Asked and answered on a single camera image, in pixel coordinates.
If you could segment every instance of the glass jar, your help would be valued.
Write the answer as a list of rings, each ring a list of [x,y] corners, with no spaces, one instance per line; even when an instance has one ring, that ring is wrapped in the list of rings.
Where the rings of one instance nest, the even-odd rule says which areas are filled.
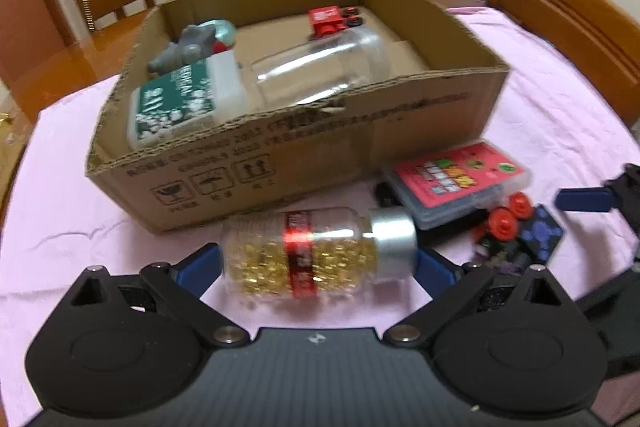
[[[291,298],[352,293],[414,273],[414,222],[402,209],[346,207],[233,217],[223,229],[228,288]]]
[[[382,39],[366,26],[261,58],[251,70],[265,109],[315,102],[390,77]]]

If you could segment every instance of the open cardboard box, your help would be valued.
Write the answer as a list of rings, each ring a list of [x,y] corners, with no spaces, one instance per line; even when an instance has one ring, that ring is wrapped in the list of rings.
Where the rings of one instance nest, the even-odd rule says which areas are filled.
[[[148,80],[146,63],[187,24],[231,21],[244,66],[305,42],[306,12],[332,5],[366,8],[366,24],[382,35],[395,78],[130,150],[130,94]],[[508,71],[429,0],[174,0],[146,17],[102,108],[86,174],[152,231],[194,225],[475,139]]]

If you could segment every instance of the toy vehicle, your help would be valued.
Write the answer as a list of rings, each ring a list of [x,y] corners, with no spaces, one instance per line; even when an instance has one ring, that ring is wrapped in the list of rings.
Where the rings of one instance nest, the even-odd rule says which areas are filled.
[[[363,21],[358,16],[359,10],[349,6],[340,10],[337,6],[325,6],[309,10],[309,23],[313,29],[312,38],[319,39],[342,30],[361,26]]]
[[[533,207],[523,192],[512,194],[509,206],[493,210],[473,234],[476,253],[488,257],[490,266],[510,273],[548,263],[562,235],[562,227],[545,206]]]

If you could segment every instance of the silver lid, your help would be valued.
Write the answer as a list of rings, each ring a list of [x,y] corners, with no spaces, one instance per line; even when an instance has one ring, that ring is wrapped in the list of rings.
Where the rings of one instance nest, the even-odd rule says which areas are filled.
[[[372,209],[369,219],[378,251],[374,282],[411,277],[418,250],[414,220],[401,206]]]

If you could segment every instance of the doorway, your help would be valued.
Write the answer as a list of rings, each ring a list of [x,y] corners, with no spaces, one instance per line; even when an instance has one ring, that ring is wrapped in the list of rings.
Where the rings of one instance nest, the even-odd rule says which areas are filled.
[[[35,66],[66,48],[45,0],[0,0],[0,78],[11,89]]]

